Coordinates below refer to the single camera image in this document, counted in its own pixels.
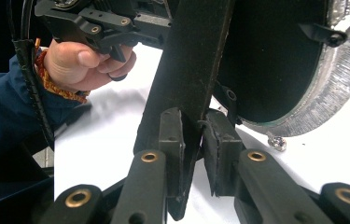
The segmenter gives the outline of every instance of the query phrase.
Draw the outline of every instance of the orange bracelet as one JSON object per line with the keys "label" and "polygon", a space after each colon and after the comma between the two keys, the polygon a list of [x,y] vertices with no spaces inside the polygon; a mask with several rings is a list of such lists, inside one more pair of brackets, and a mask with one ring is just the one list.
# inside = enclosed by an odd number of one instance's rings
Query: orange bracelet
{"label": "orange bracelet", "polygon": [[87,103],[86,97],[90,94],[90,91],[83,91],[80,95],[72,93],[70,91],[64,91],[58,88],[49,78],[49,72],[44,67],[44,58],[46,57],[47,50],[43,50],[41,54],[35,59],[35,65],[38,69],[38,74],[41,77],[43,82],[43,86],[47,91],[55,93],[57,95],[62,96],[64,99],[68,100],[76,100],[81,102],[82,104]]}

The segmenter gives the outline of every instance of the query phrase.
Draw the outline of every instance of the blue sleeve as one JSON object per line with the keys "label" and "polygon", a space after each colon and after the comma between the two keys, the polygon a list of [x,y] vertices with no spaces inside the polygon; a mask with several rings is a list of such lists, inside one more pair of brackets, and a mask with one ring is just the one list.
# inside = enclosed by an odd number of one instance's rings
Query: blue sleeve
{"label": "blue sleeve", "polygon": [[[52,127],[63,122],[79,102],[65,100],[59,95],[45,91],[39,85],[41,100]],[[33,133],[41,131],[32,108],[18,61],[9,61],[9,72],[0,73],[0,155]]]}

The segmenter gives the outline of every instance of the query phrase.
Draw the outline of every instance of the human hand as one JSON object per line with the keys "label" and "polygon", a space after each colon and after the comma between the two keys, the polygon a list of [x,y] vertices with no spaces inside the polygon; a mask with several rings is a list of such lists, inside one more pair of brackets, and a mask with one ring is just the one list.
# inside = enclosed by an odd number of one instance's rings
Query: human hand
{"label": "human hand", "polygon": [[121,48],[126,63],[99,54],[84,44],[52,40],[44,66],[58,88],[71,92],[92,91],[109,83],[110,77],[121,77],[132,70],[136,54],[132,47]]}

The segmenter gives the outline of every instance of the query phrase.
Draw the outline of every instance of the white table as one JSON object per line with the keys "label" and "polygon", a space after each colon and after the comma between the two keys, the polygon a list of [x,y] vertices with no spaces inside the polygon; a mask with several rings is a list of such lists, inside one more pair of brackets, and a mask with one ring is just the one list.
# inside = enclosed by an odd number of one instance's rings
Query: white table
{"label": "white table", "polygon": [[[138,45],[125,80],[93,91],[77,121],[57,131],[55,197],[78,184],[106,189],[128,174],[133,144],[161,51]],[[330,182],[350,184],[350,100],[318,129],[287,138],[287,150],[268,147],[265,135],[237,127],[249,148],[266,149],[301,185],[315,192]],[[168,217],[168,223],[174,221]],[[239,223],[232,197],[212,198],[203,161],[195,167],[185,217],[178,223]]]}

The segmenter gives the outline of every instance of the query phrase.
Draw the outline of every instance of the person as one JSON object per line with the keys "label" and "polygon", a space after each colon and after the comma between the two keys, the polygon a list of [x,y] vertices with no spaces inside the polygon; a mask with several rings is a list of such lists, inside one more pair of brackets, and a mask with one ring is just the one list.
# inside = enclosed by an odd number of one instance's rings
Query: person
{"label": "person", "polygon": [[[133,48],[121,46],[126,63],[109,55],[99,54],[86,45],[75,42],[57,43],[52,40],[44,52],[39,74],[46,72],[38,88],[52,127],[63,122],[70,111],[81,102],[50,90],[77,94],[92,91],[109,83],[111,77],[120,77],[131,71],[136,55]],[[9,60],[8,73],[0,73],[0,156],[9,152],[33,133],[40,132],[16,56]]]}

